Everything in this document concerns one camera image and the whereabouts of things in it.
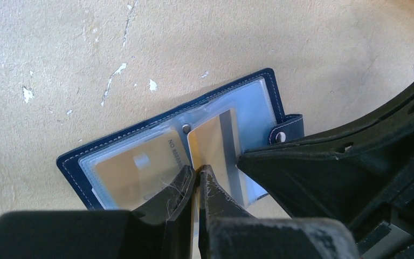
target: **stitched edge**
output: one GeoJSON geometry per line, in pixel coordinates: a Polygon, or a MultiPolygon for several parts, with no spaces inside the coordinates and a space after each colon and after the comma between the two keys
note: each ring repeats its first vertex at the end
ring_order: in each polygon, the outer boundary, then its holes
{"type": "MultiPolygon", "coordinates": [[[[82,193],[83,197],[86,199],[86,201],[88,202],[88,204],[89,204],[89,205],[90,205],[90,206],[94,209],[94,206],[91,204],[91,201],[88,199],[88,197],[86,196],[86,194],[84,193],[84,191],[82,190],[82,188],[80,187],[80,185],[79,185],[79,184],[77,183],[77,181],[74,179],[74,177],[72,176],[71,172],[69,172],[69,170],[67,169],[67,167],[66,167],[66,163],[67,163],[68,161],[70,161],[70,160],[72,160],[72,159],[74,159],[74,158],[76,158],[76,157],[78,157],[78,156],[81,156],[81,155],[83,155],[83,154],[86,154],[86,153],[88,153],[88,152],[91,152],[92,150],[95,150],[95,149],[97,149],[97,148],[99,148],[99,147],[109,145],[109,144],[113,143],[115,140],[118,140],[118,139],[121,139],[121,138],[127,137],[127,136],[129,136],[129,135],[133,134],[134,132],[141,131],[141,130],[143,130],[144,128],[150,127],[150,126],[152,126],[152,125],[154,125],[154,124],[156,124],[156,123],[158,123],[158,122],[160,122],[160,121],[162,121],[162,120],[167,119],[168,117],[177,116],[178,114],[185,112],[186,110],[188,110],[188,109],[192,108],[193,106],[198,105],[198,104],[199,104],[199,103],[201,103],[201,102],[204,102],[204,101],[209,100],[209,99],[211,99],[211,98],[213,98],[213,97],[215,97],[215,96],[218,96],[218,95],[222,94],[223,92],[225,92],[225,91],[227,91],[227,90],[229,90],[229,89],[231,89],[231,88],[237,87],[237,86],[239,86],[239,85],[241,85],[241,84],[243,84],[243,83],[245,83],[245,82],[252,81],[252,80],[254,80],[254,79],[258,78],[258,77],[261,77],[263,74],[266,74],[266,75],[268,75],[269,77],[271,77],[271,84],[272,84],[272,88],[273,88],[273,90],[274,90],[274,95],[275,95],[275,98],[276,98],[276,99],[278,99],[277,92],[276,92],[276,90],[275,90],[275,85],[274,85],[274,82],[273,82],[273,80],[272,80],[272,76],[271,76],[269,73],[261,73],[261,74],[259,74],[259,75],[256,75],[255,77],[252,77],[252,78],[250,78],[250,79],[247,79],[247,80],[241,81],[241,82],[239,82],[239,83],[237,83],[237,84],[235,84],[235,85],[232,85],[232,86],[230,86],[230,87],[228,87],[228,88],[226,88],[226,89],[223,89],[223,90],[221,90],[221,91],[220,91],[220,92],[218,92],[218,93],[214,93],[214,94],[212,94],[212,95],[210,95],[210,96],[206,97],[205,99],[200,100],[200,101],[196,102],[195,104],[192,104],[192,105],[190,105],[190,106],[188,106],[188,107],[186,107],[186,108],[184,108],[184,109],[182,109],[182,110],[180,110],[180,111],[178,111],[178,112],[175,112],[175,113],[173,113],[173,114],[170,114],[170,115],[168,115],[168,116],[166,116],[166,117],[164,117],[164,118],[162,118],[162,119],[159,119],[159,120],[157,120],[157,121],[153,121],[152,123],[148,124],[148,125],[147,125],[147,126],[145,126],[145,127],[137,128],[137,129],[135,129],[135,130],[133,130],[133,131],[131,131],[131,132],[128,132],[128,133],[126,133],[126,134],[123,134],[122,136],[118,136],[118,137],[114,138],[113,140],[109,140],[109,141],[107,141],[107,142],[105,142],[105,143],[103,143],[103,144],[100,144],[100,145],[97,145],[97,146],[95,146],[95,147],[92,147],[92,148],[90,148],[89,150],[85,150],[85,151],[83,151],[83,152],[80,152],[79,154],[76,154],[76,155],[74,155],[74,156],[71,156],[70,158],[68,158],[68,159],[64,160],[64,162],[62,163],[62,166],[63,166],[64,170],[67,172],[67,174],[68,174],[68,175],[71,177],[71,179],[74,181],[75,185],[77,185],[77,187],[78,187],[78,188],[79,188],[79,190],[81,191],[81,193],[82,193]]],[[[278,102],[278,101],[277,101],[277,109],[278,109],[278,111],[279,111],[280,117],[283,117],[283,115],[282,115],[282,113],[281,113],[281,110],[280,110],[280,105],[279,105],[279,102],[278,102]]]]}
{"type": "Polygon", "coordinates": [[[272,143],[271,139],[272,139],[272,134],[274,133],[274,131],[278,130],[279,128],[283,128],[283,127],[285,127],[285,126],[288,126],[289,124],[293,124],[293,123],[295,123],[295,122],[298,122],[298,121],[300,121],[300,120],[302,120],[302,117],[301,117],[301,118],[299,118],[299,119],[297,119],[297,120],[295,120],[295,121],[291,121],[291,122],[289,122],[289,123],[287,123],[287,124],[284,124],[284,125],[278,126],[277,128],[274,128],[274,129],[271,131],[271,134],[270,134],[270,136],[269,136],[269,143],[272,143]]]}

